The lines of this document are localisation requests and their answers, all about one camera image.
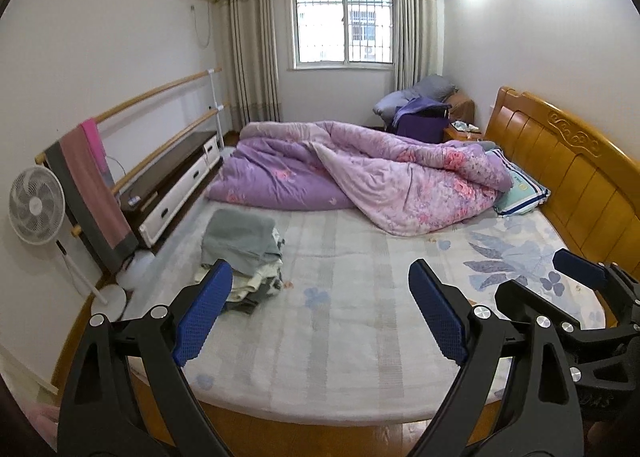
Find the striped curtain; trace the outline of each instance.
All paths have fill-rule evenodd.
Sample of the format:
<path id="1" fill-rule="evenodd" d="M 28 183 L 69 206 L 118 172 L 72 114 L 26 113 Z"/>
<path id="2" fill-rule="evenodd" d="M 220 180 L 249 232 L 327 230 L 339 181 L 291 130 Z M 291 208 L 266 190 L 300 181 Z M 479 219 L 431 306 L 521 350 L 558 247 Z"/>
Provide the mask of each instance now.
<path id="1" fill-rule="evenodd" d="M 396 90 L 435 74 L 438 61 L 436 0 L 394 0 Z"/>
<path id="2" fill-rule="evenodd" d="M 222 0 L 220 9 L 233 129 L 280 121 L 273 0 Z"/>

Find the striped pillowcase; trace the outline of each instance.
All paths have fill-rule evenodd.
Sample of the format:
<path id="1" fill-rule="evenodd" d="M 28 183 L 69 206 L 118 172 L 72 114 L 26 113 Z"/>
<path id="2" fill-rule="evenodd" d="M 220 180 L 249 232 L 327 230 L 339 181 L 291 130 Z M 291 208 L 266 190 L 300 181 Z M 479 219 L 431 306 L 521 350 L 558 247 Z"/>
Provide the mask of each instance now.
<path id="1" fill-rule="evenodd" d="M 496 156 L 511 175 L 513 186 L 494 204 L 494 210 L 500 217 L 508 215 L 522 215 L 530 212 L 545 202 L 551 192 L 535 179 L 527 175 L 524 170 L 509 161 L 502 150 L 490 150 L 487 155 Z"/>

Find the white wall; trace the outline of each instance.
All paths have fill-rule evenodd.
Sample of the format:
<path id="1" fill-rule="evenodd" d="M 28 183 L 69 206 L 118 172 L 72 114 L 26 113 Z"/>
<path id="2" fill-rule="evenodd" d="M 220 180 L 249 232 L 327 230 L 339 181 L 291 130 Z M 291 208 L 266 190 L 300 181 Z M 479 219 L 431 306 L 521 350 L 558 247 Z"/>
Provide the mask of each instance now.
<path id="1" fill-rule="evenodd" d="M 640 158 L 640 15 L 631 0 L 446 0 L 444 73 L 486 126 L 502 85 L 528 90 Z"/>
<path id="2" fill-rule="evenodd" d="M 372 108 L 393 90 L 393 69 L 294 71 L 290 67 L 291 0 L 273 0 L 273 9 L 282 119 L 332 119 L 360 125 L 382 125 L 382 120 L 373 114 Z"/>
<path id="3" fill-rule="evenodd" d="M 200 0 L 11 0 L 0 20 L 0 210 L 33 157 L 87 117 L 150 88 L 217 66 Z M 204 78 L 100 126 L 130 169 L 212 104 Z M 112 165 L 114 177 L 122 175 Z M 99 271 L 68 224 L 62 241 L 87 275 Z M 84 299 L 54 246 L 30 247 L 0 214 L 0 343 L 49 379 Z"/>

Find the mattress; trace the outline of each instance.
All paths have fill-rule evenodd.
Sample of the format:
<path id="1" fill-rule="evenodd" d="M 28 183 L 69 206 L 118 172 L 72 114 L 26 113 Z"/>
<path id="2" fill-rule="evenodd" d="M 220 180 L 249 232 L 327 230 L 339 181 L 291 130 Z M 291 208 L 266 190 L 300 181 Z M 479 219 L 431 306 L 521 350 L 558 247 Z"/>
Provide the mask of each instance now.
<path id="1" fill-rule="evenodd" d="M 191 283 L 213 211 L 200 202 L 163 247 L 126 317 L 170 303 Z M 590 289 L 554 272 L 564 247 L 544 215 L 487 211 L 414 238 L 394 237 L 358 210 L 270 215 L 286 240 L 288 289 L 251 315 L 221 315 L 184 375 L 206 403 L 276 421 L 365 425 L 431 419 L 458 367 L 444 358 L 409 292 L 407 273 L 425 259 L 468 299 L 495 309 L 497 285 L 514 278 L 578 319 L 604 327 Z M 504 390 L 501 360 L 487 401 Z M 143 376 L 140 360 L 132 368 Z"/>

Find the purple bag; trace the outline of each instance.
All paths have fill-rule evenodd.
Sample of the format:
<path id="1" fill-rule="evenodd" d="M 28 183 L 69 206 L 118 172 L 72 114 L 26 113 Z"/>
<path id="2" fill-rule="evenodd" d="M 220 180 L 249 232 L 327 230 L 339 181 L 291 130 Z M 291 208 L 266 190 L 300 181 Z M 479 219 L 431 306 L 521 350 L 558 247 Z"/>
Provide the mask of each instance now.
<path id="1" fill-rule="evenodd" d="M 420 117 L 405 114 L 398 121 L 397 135 L 421 142 L 438 144 L 442 142 L 444 129 L 449 126 L 448 117 Z"/>

